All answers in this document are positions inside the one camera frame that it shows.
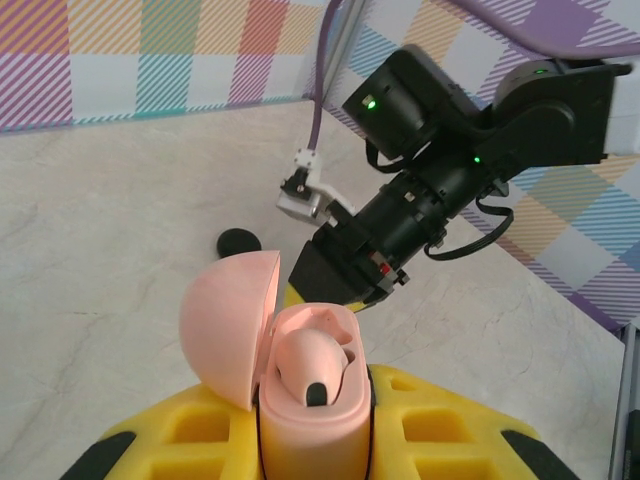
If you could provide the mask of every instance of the pink earbud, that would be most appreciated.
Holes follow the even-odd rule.
[[[293,330],[280,340],[276,367],[285,388],[302,405],[332,405],[349,361],[340,344],[314,328]]]

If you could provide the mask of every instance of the plaid fabric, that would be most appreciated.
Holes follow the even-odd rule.
[[[557,45],[640,41],[637,0],[482,0],[523,30]],[[340,105],[400,45],[415,43],[471,93],[493,98],[502,77],[538,58],[445,0],[373,0],[328,97]],[[530,170],[512,182],[516,222],[500,244],[576,306],[615,329],[640,319],[640,163],[612,158],[592,167]],[[473,208],[482,232],[499,220]]]
[[[0,131],[299,99],[325,0],[4,0]]]

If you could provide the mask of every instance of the robotic arm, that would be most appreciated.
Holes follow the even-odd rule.
[[[502,235],[513,211],[486,205],[528,168],[597,164],[640,153],[640,58],[530,61],[478,109],[414,45],[393,53],[345,102],[366,135],[368,163],[395,177],[356,212],[320,182],[319,157],[300,151],[278,207],[320,225],[289,277],[287,303],[331,302],[354,311],[387,298],[420,250],[433,260],[475,253]],[[378,153],[395,160],[381,165]],[[457,250],[442,247],[448,222],[475,201],[505,219]]]

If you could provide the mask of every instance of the marble surface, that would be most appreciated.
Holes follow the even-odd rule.
[[[0,478],[56,479],[103,431],[192,385],[187,283],[232,226],[282,251],[313,229],[276,210],[309,104],[0,137]],[[356,205],[383,178],[327,117],[326,178]],[[464,220],[448,246],[477,237]],[[418,256],[360,314],[387,363],[518,417],[582,479],[606,476],[622,345],[497,246]]]

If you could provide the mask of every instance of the black cable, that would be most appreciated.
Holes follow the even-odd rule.
[[[398,160],[397,162],[380,165],[378,163],[378,154],[380,152],[376,146],[368,139],[365,139],[365,146],[367,163],[381,173],[397,173],[400,170],[405,169],[413,161],[413,158],[404,157],[402,160]]]
[[[493,242],[498,240],[504,234],[504,232],[507,231],[509,226],[513,223],[513,219],[514,219],[513,210],[511,210],[508,207],[496,207],[492,205],[484,205],[480,203],[479,198],[476,198],[476,205],[478,206],[478,209],[481,212],[486,213],[487,215],[496,215],[496,216],[506,217],[506,218],[491,233],[485,235],[479,240],[476,240],[475,242],[470,243],[469,245],[466,245],[464,247],[456,248],[455,250],[451,250],[449,252],[444,252],[444,253],[431,253],[429,251],[429,249],[431,248],[431,245],[427,245],[426,247],[424,247],[424,253],[427,255],[427,257],[429,257],[431,260],[444,262],[448,260],[457,260],[458,258],[466,257],[473,253],[479,252],[483,248],[488,247]]]

